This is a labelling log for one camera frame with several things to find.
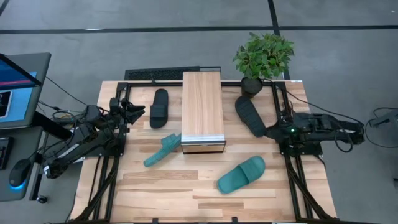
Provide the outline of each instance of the wooden tabletop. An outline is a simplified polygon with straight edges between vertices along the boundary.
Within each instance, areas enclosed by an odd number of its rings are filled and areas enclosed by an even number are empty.
[[[115,96],[116,85],[115,81],[103,82],[98,106],[109,108],[109,99]],[[286,87],[295,96],[307,100],[302,82],[286,81]],[[169,93],[169,120],[163,128],[151,129],[149,108],[158,88]],[[224,153],[183,155],[179,149],[155,166],[144,167],[143,161],[161,148],[161,138],[181,133],[182,87],[131,88],[130,101],[135,105],[145,105],[147,109],[127,135],[124,155],[119,163],[111,221],[151,222],[152,218],[159,218],[160,222],[230,222],[231,217],[238,217],[240,222],[293,221],[287,171],[279,147],[272,139],[254,137],[240,121],[234,108],[240,95],[240,87],[222,88],[227,142]],[[295,111],[309,111],[305,103],[292,97],[289,100]],[[266,126],[276,122],[271,88],[265,86],[252,102]],[[231,194],[220,194],[216,181],[256,155],[262,156],[266,162],[262,177]],[[335,217],[323,164],[314,156],[302,156],[302,160],[309,191],[324,210]],[[71,218],[79,216],[87,206],[96,162],[97,158],[83,162]],[[106,192],[100,217],[104,217],[107,196]],[[298,198],[304,217],[305,207],[299,190]]]

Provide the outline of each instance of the slipper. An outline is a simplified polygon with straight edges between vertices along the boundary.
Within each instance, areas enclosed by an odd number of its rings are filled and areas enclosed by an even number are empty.
[[[172,151],[174,151],[174,149],[179,147],[179,145],[181,145],[181,134],[179,134],[178,136],[176,136],[175,134],[171,134],[166,138],[162,138],[162,140],[160,141],[162,143],[162,149],[144,161],[145,167],[155,165],[167,155],[169,155]]]
[[[155,92],[154,104],[150,106],[151,128],[161,128],[167,123],[169,107],[169,94],[165,89],[158,89]]]
[[[218,190],[222,194],[229,194],[238,190],[260,178],[265,169],[266,163],[262,157],[253,156],[222,176],[222,178],[217,181]]]
[[[249,97],[240,96],[235,102],[235,109],[241,121],[250,129],[255,137],[265,135],[266,126]]]

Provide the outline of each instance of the green slipper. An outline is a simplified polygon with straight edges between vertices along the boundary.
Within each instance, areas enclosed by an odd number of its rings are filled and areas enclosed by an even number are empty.
[[[178,136],[176,136],[175,134],[171,134],[166,138],[162,138],[160,142],[162,143],[163,146],[162,149],[144,161],[145,167],[150,167],[155,165],[163,158],[165,158],[167,155],[169,155],[172,151],[174,151],[174,149],[179,147],[179,145],[181,145],[181,134],[179,134]]]
[[[265,170],[266,163],[262,157],[253,156],[222,176],[222,178],[217,181],[218,190],[222,194],[229,194],[254,182],[261,177]]]

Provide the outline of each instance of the computer screen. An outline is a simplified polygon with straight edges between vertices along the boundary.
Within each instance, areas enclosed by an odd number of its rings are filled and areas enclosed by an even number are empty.
[[[0,90],[27,88],[40,82],[8,58],[0,57]]]

